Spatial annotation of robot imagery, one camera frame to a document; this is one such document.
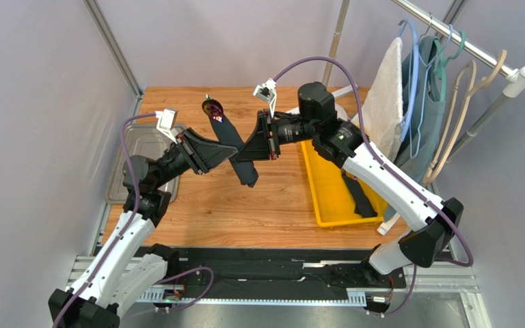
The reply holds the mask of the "iridescent spoon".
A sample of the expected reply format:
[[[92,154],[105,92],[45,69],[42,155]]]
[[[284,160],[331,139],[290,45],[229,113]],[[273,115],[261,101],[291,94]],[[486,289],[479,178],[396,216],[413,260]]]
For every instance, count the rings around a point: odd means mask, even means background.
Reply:
[[[219,101],[211,98],[208,94],[202,102],[202,110],[211,120],[219,123],[224,122],[224,108]]]

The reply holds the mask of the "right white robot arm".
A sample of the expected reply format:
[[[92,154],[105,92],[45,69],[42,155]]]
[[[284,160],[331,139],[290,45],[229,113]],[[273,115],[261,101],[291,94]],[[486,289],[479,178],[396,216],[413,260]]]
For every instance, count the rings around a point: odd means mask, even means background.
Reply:
[[[358,178],[380,195],[406,222],[400,238],[376,246],[362,261],[375,277],[415,264],[429,268],[456,234],[463,204],[429,192],[385,157],[353,123],[338,118],[333,94],[320,82],[298,89],[298,114],[276,112],[275,81],[269,79],[253,94],[268,103],[257,113],[256,127],[235,159],[276,160],[280,146],[310,140],[315,151]]]

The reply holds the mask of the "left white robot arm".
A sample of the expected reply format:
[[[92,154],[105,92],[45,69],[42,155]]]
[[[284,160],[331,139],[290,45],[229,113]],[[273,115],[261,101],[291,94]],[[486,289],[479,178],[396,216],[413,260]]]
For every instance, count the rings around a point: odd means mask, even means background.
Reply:
[[[156,244],[125,271],[167,211],[172,195],[160,188],[188,170],[208,173],[238,150],[205,139],[191,128],[174,139],[158,159],[124,153],[123,185],[129,195],[123,212],[85,272],[67,290],[57,289],[49,298],[54,327],[119,327],[136,300],[173,272],[170,265],[178,265],[175,249]]]

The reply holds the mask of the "black paper napkin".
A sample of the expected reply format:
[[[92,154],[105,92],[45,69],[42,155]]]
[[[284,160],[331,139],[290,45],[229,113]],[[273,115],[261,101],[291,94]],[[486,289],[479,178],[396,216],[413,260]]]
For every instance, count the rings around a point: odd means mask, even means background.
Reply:
[[[221,122],[215,118],[209,118],[209,122],[221,144],[231,146],[236,150],[240,150],[244,146],[237,129],[226,116],[222,117]],[[236,162],[233,156],[230,158],[230,164],[242,185],[254,187],[258,180],[258,172],[251,161]]]

